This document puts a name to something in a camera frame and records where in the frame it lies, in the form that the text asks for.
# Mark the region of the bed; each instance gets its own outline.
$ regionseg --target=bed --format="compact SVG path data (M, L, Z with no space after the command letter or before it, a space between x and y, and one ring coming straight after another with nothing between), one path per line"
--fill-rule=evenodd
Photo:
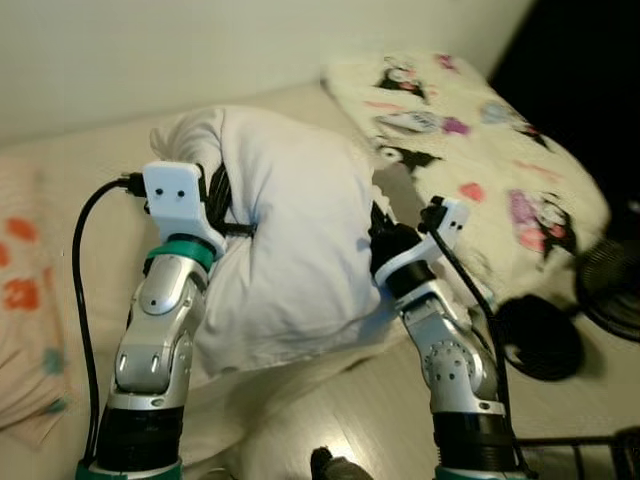
M273 110L337 131L371 151L375 165L384 165L371 150L369 139L320 84L289 88L234 103ZM154 159L149 149L149 131L173 116L143 118L88 132L63 134L2 151L3 155L37 162L43 170L42 188L47 199L45 233L49 253L55 258L58 304L62 306L72 378L69 393L75 399L37 450L37 461L33 461L32 449L0 434L3 478L62 480L73 476L84 446L88 407L71 285L71 232L83 202L97 186L122 172L138 170ZM599 196L595 187L590 194ZM594 227L592 232L594 237L598 228L603 229L605 224L606 207L598 212L598 227ZM478 240L483 232L482 222L470 228L472 233L468 241ZM135 200L124 195L113 195L98 205L87 225L83 240L83 271L102 391L109 381L131 292L141 278L140 265L149 246L154 244L154 229L145 220ZM474 272L482 276L478 268ZM500 298L515 292L500 288L487 276L484 278L488 279L490 286L498 287L496 290ZM527 289L540 287L548 291L566 291L570 282L570 275L547 272L544 276L537 276L536 284L528 284ZM187 465L194 464L225 450L240 441L261 419L350 365L380 353L404 338L401 330L394 330L381 345L328 354L266 371L234 373L214 384L206 382L195 369L182 440L183 460Z

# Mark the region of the black power cord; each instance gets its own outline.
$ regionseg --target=black power cord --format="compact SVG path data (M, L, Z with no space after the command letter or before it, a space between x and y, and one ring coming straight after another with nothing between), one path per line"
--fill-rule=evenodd
M71 247L71 270L73 272L73 287L76 293L76 302L78 304L78 320L80 322L80 333L82 335L82 348L84 350L84 359L87 365L87 377L89 380L89 433L87 435L87 443L84 449L84 457L82 463L89 468L94 460L95 446L98 439L98 422L100 420L100 392L98 388L98 377L96 374L96 364L93 358L93 348L91 345L91 332L89 331L89 322L87 319L87 306L84 298L84 289L82 288L82 276L80 273L80 243L82 241L82 232L87 223L87 218L93 207L98 201L109 191L114 188L130 188L136 180L134 177L120 178L104 184L96 192L89 197L84 204L73 232L73 245Z
M487 318L487 326L489 328L489 333L491 335L491 340L493 342L493 347L496 355L496 367L498 373L498 398L504 404L504 408L506 411L507 424L509 425L509 429L511 430L511 435L513 437L513 446L516 457L518 459L518 466L524 474L529 478L538 478L538 474L529 468L526 459L524 458L524 453L522 453L522 448L518 444L518 439L516 437L515 432L513 431L513 424L511 422L511 400L509 398L509 384L507 379L507 366L504 355L504 348L502 337L500 332L497 329L496 319L493 314L493 310L489 305L489 302L484 298L478 287L476 286L473 279L469 276L467 271L465 270L460 260L456 257L453 250L449 248L446 242L442 239L440 234L438 233L437 226L431 222L427 222L425 224L428 233L433 237L434 241L438 245L438 248L442 251L446 259L451 263L456 273L460 276L464 284L467 286L471 294L474 296L478 305L482 309L482 312Z

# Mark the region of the black fan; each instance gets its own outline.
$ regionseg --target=black fan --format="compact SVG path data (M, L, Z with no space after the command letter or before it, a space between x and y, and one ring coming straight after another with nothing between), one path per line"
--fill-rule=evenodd
M576 294L601 328L640 342L640 240L605 239L578 258Z

